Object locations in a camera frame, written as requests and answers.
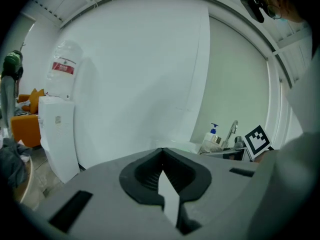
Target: frosted glass panel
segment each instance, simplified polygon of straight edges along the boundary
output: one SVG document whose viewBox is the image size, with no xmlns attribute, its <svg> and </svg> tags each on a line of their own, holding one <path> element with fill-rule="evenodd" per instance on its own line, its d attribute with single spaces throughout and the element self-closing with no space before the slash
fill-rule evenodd
<svg viewBox="0 0 320 240">
<path fill-rule="evenodd" d="M 210 60 L 199 115 L 191 141 L 202 143 L 210 123 L 224 140 L 234 120 L 236 136 L 265 126 L 269 104 L 267 62 L 243 36 L 210 18 Z M 233 147 L 234 137 L 229 141 Z"/>
</svg>

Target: red label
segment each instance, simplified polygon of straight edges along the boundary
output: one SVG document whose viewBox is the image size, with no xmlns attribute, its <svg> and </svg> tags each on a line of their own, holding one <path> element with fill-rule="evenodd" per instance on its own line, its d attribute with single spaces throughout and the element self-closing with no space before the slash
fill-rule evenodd
<svg viewBox="0 0 320 240">
<path fill-rule="evenodd" d="M 74 71 L 75 71 L 74 67 L 68 66 L 68 65 L 63 65 L 63 64 L 61 64 L 59 62 L 54 62 L 53 65 L 52 65 L 52 69 L 53 70 L 63 71 L 63 72 L 69 73 L 71 75 L 73 75 Z"/>
</svg>

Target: qr code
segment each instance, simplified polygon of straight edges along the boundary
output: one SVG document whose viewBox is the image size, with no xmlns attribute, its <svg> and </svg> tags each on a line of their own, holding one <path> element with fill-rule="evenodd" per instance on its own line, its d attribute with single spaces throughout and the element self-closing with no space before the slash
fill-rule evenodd
<svg viewBox="0 0 320 240">
<path fill-rule="evenodd" d="M 61 124 L 61 116 L 60 115 L 57 115 L 55 117 L 55 124 Z"/>
</svg>

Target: pile of clothes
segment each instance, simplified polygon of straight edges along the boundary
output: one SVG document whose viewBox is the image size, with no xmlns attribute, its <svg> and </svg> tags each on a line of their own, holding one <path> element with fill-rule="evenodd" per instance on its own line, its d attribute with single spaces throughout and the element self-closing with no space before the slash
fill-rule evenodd
<svg viewBox="0 0 320 240">
<path fill-rule="evenodd" d="M 32 149 L 13 138 L 4 138 L 0 148 L 0 173 L 8 186 L 17 188 L 28 177 L 25 162 L 30 159 Z"/>
</svg>

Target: blue pump nozzle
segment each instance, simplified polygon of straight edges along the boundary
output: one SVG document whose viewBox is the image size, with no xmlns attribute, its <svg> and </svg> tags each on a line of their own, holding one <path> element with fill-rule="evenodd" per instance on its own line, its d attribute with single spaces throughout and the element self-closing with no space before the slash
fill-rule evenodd
<svg viewBox="0 0 320 240">
<path fill-rule="evenodd" d="M 216 134 L 217 129 L 215 129 L 215 128 L 216 128 L 217 126 L 219 126 L 219 125 L 217 125 L 217 124 L 215 124 L 215 123 L 212 123 L 212 125 L 213 125 L 213 129 L 211 129 L 210 133 Z"/>
</svg>

